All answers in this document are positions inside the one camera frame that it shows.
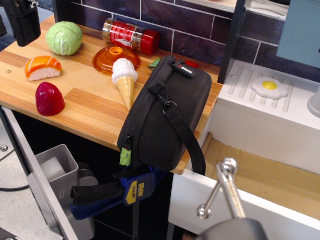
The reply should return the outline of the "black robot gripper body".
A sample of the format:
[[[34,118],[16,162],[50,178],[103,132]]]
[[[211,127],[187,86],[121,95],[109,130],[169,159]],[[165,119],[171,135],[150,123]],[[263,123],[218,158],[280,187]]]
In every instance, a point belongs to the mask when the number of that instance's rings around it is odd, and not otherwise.
[[[19,47],[26,47],[41,36],[37,0],[1,0]]]

